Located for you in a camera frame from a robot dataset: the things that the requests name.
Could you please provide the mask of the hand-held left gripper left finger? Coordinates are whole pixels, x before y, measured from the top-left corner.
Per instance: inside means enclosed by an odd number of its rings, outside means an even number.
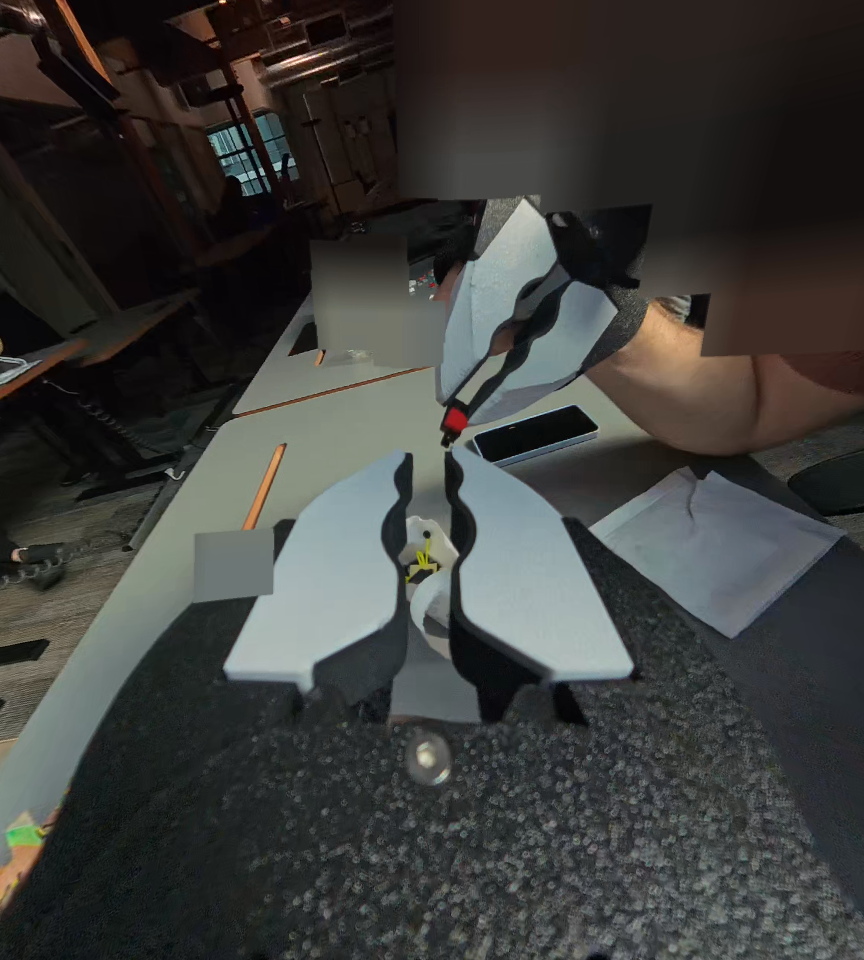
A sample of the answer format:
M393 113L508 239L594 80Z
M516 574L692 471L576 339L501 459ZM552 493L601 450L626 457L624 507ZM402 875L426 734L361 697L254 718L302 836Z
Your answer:
M412 455L394 451L330 486L298 516L223 665L231 682L375 692L404 664Z

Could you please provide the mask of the black hanging monitor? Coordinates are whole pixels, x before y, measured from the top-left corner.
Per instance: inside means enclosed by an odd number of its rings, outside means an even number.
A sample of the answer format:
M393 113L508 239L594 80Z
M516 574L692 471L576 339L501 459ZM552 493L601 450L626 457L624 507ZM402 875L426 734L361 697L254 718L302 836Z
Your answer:
M85 111L114 109L121 93L80 55L55 51L50 36L39 30L30 39L38 71Z

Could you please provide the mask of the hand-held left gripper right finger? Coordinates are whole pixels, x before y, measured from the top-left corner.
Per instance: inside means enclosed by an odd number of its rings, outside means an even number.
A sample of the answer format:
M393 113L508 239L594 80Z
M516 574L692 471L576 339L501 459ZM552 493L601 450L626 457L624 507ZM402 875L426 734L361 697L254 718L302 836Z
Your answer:
M463 447L447 453L453 629L543 681L623 681L630 652L561 514Z

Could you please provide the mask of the large plain white paper bag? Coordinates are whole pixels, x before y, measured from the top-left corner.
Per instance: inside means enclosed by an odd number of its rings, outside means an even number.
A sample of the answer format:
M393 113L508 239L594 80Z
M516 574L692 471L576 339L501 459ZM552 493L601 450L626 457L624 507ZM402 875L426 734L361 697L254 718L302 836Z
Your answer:
M678 469L590 526L692 617L734 640L844 531L714 471Z

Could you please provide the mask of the person's right forearm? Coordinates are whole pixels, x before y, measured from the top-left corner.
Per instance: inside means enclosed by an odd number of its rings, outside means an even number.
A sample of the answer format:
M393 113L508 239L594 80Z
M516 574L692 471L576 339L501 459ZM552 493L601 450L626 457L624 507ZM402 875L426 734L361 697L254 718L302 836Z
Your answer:
M779 354L703 355L702 341L655 301L630 343L586 376L652 437L702 455L772 449L864 412L863 395L818 386Z

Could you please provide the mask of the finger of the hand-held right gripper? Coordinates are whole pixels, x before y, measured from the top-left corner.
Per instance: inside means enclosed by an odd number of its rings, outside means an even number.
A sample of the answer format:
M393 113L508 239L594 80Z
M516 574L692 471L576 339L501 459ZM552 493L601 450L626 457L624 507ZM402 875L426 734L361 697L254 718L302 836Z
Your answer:
M534 290L558 269L558 253L537 198L486 202L473 254L447 300L437 400L455 400L490 355L496 333L534 311Z
M518 414L575 380L618 314L612 292L572 281L548 294L519 330L503 365L469 402L468 425Z

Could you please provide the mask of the black smartphone blue case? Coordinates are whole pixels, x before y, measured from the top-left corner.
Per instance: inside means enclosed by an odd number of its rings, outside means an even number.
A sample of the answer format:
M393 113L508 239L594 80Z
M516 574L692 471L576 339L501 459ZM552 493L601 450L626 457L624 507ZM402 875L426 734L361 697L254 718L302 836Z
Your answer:
M570 404L484 430L468 445L486 462L504 468L584 444L598 433L598 424Z

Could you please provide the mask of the dark framed window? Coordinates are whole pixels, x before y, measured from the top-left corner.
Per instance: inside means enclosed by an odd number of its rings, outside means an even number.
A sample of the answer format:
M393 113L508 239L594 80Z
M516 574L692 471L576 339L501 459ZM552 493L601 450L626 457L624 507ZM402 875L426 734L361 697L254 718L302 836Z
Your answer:
M300 177L294 153L279 117L272 111L264 111L255 116L255 124L275 174L287 174L289 182L297 184ZM269 188L268 175L244 126L231 122L211 126L206 135L222 172L238 180L246 195L255 195Z

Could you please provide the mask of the torn printed white paper bag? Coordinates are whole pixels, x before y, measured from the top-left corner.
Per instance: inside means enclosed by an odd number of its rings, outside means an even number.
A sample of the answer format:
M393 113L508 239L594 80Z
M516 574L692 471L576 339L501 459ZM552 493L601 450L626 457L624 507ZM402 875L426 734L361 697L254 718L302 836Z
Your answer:
M419 584L405 583L406 599L410 605L414 626L428 645L446 660L450 660L450 589L452 569L459 559L459 551L448 534L433 520L411 515L406 518L406 542L398 561L404 571L405 563L414 558L415 551L431 538L432 550L442 564L442 570Z

